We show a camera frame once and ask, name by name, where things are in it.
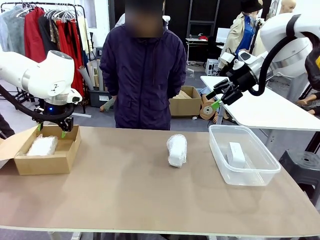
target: cardboard box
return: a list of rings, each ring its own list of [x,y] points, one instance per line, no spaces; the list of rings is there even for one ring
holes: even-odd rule
[[[58,137],[54,154],[26,156],[32,143],[40,134],[43,134],[43,137]],[[68,132],[65,138],[61,138],[61,135],[62,130],[57,125],[43,126],[41,131],[38,131],[37,127],[33,127],[17,133],[0,142],[0,163],[14,159],[20,175],[68,174],[81,142],[79,126],[73,126],[72,131]]]
[[[170,99],[170,112],[173,117],[198,116],[201,107],[201,96],[193,86],[182,86],[182,91],[190,99]]]

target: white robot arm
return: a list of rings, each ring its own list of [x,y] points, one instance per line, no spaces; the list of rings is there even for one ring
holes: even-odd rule
[[[29,110],[1,85],[0,94],[39,124],[50,121],[57,123],[63,131],[69,132],[73,127],[73,118],[70,117],[73,104],[82,101],[82,96],[71,88],[74,71],[74,60],[59,51],[49,51],[47,58],[41,63],[16,52],[0,51],[0,78],[37,98],[44,99],[44,109]]]
[[[239,60],[235,59],[233,68],[226,73],[229,80],[217,84],[207,98],[223,94],[222,102],[230,105],[247,90],[254,96],[260,96],[264,93],[266,80],[278,73],[294,78],[307,72],[311,86],[320,90],[320,80],[317,77],[320,69],[307,65],[315,65],[316,59],[311,58],[319,51],[319,22],[319,16],[293,13],[269,19],[260,33],[267,52],[255,57],[241,51]],[[258,91],[253,89],[256,84],[259,85]]]

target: cardboard roll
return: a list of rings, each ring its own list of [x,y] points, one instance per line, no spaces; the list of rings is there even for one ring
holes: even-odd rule
[[[204,120],[209,120],[215,116],[216,111],[213,110],[211,105],[215,102],[213,98],[210,100],[207,99],[207,94],[203,94],[201,96],[202,98],[202,104],[200,109],[200,117]]]

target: red garment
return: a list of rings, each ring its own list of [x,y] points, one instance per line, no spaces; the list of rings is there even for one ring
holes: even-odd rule
[[[82,51],[75,22],[63,23],[56,21],[59,32],[60,51],[69,55],[74,60],[74,77],[71,87],[84,96],[83,77],[78,71],[83,65]]]
[[[25,56],[37,63],[46,59],[45,47],[39,30],[38,18],[45,12],[40,7],[24,17],[24,48]]]

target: hanging clothes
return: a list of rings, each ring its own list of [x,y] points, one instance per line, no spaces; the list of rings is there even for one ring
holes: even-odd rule
[[[74,77],[71,87],[77,90],[81,96],[84,96],[83,78],[78,71],[80,66],[83,65],[83,60],[76,23],[70,21],[64,23],[61,20],[57,20],[56,25],[59,34],[60,51],[74,60]]]
[[[2,48],[7,52],[16,52],[25,55],[25,19],[16,17],[24,9],[20,6],[14,6],[11,10],[0,14],[0,38],[6,39],[7,44]]]
[[[4,19],[0,17],[0,47],[1,50],[4,52],[9,51],[8,43],[11,44],[9,33],[8,33],[8,26]]]
[[[44,14],[45,12],[36,6],[32,12],[24,17],[25,56],[37,63],[46,59],[45,47],[38,24],[38,19]]]
[[[89,54],[93,51],[91,36],[89,33],[87,19],[84,16],[78,17],[78,26],[80,31],[82,49],[84,50],[85,54]]]
[[[47,56],[50,50],[58,51],[58,44],[57,42],[52,41],[53,39],[51,37],[51,19],[45,17],[44,15],[40,16],[38,18],[38,26],[44,46],[45,55]]]

